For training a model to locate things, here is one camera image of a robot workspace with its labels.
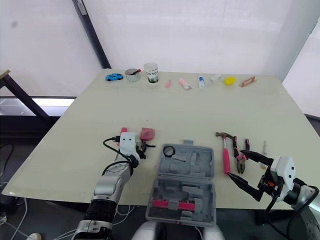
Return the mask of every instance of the hammer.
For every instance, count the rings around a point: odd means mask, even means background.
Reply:
[[[223,150],[222,150],[223,167],[224,167],[224,174],[228,175],[228,173],[230,173],[231,170],[230,170],[230,160],[229,160],[229,152],[227,148],[226,138],[233,139],[234,137],[225,132],[216,132],[215,136],[222,137],[223,139]]]

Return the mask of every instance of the paper cup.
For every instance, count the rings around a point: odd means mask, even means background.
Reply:
[[[148,77],[149,83],[155,84],[159,81],[158,65],[156,63],[146,63],[144,65],[144,71]]]
[[[135,69],[135,68],[130,68],[128,69],[127,71],[124,72],[125,74],[125,77],[126,79],[129,81],[129,82],[137,82],[140,80],[140,75],[139,73],[137,72],[136,74],[132,75],[134,72],[136,72],[138,69]]]

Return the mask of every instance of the table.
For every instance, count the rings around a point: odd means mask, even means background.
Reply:
[[[265,209],[270,196],[257,202],[224,175],[223,142],[215,132],[238,136],[239,148],[249,138],[251,150],[257,152],[262,152],[266,140],[269,157],[293,156],[297,177],[309,185],[320,183],[320,138],[276,77],[256,76],[255,83],[241,88],[239,83],[251,76],[236,75],[234,85],[206,82],[199,89],[199,75],[208,80],[212,74],[160,72],[160,81],[151,84],[143,72],[138,82],[105,81],[111,73],[124,71],[104,69],[95,78],[26,159],[3,194],[89,203],[103,169],[116,157],[102,142],[118,135],[122,127],[136,133],[143,127],[154,128],[155,138],[149,144],[156,148],[147,149],[147,159],[141,160],[125,185],[119,204],[146,205],[158,175],[162,145],[193,140],[194,145],[214,150],[217,208]],[[183,89],[178,78],[193,89]],[[168,79],[171,87],[165,88]],[[238,174],[231,140],[228,148],[231,171]],[[242,177],[256,187],[263,173],[259,163],[249,160]],[[290,206],[282,202],[274,208]]]

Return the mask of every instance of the toy car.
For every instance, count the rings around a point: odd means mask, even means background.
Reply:
[[[121,80],[123,79],[124,76],[120,73],[112,73],[112,74],[109,74],[107,76],[105,76],[105,80],[106,81],[116,81],[116,80]]]

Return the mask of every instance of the robotic hand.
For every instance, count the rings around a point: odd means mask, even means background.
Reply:
[[[250,194],[258,202],[263,193],[272,196],[272,201],[265,210],[265,217],[269,224],[279,234],[287,239],[290,238],[290,228],[293,220],[301,214],[304,220],[308,239],[320,240],[320,197],[319,190],[315,186],[307,186],[302,180],[296,178],[296,169],[292,157],[281,156],[275,159],[268,158],[254,151],[241,150],[249,159],[267,165],[267,169],[262,175],[258,184],[258,189],[248,185],[243,178],[228,172],[234,183]],[[286,233],[280,231],[268,218],[268,213],[275,202],[284,201],[291,205],[296,211],[291,217]]]
[[[120,142],[119,150],[107,145],[107,141]],[[72,240],[109,238],[122,190],[134,168],[139,165],[140,156],[145,156],[146,148],[141,146],[142,150],[139,149],[137,136],[133,132],[123,132],[120,136],[109,138],[103,145],[118,155],[115,161],[104,169],[84,219],[80,221]]]

